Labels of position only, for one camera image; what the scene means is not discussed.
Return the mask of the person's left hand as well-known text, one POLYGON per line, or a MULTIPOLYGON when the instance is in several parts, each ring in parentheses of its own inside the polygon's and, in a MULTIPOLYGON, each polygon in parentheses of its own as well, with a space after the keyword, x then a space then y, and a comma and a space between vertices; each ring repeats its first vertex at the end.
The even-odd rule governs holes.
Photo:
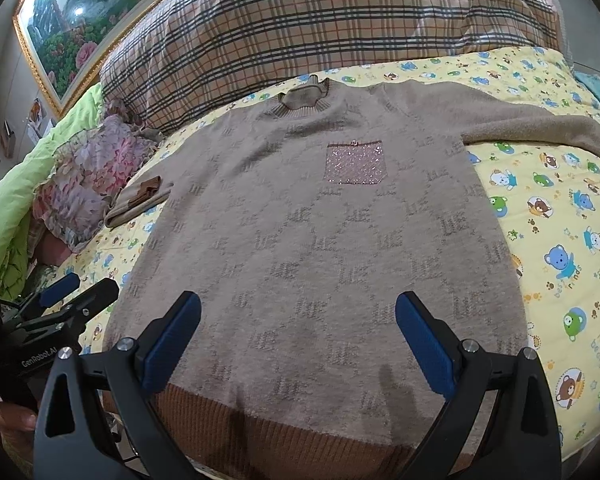
POLYGON ((0 402, 0 431, 33 431, 36 425, 34 411, 23 406, 0 402))

